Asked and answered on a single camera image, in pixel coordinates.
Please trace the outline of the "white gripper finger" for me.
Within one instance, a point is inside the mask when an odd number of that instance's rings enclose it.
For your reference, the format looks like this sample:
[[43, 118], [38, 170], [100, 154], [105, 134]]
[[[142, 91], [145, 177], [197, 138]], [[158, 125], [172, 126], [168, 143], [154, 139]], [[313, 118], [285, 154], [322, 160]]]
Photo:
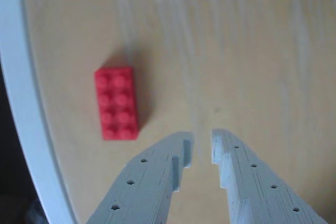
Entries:
[[131, 159], [88, 223], [166, 223], [192, 149], [192, 133], [176, 132]]
[[226, 189], [231, 223], [325, 223], [230, 131], [212, 131], [212, 162]]

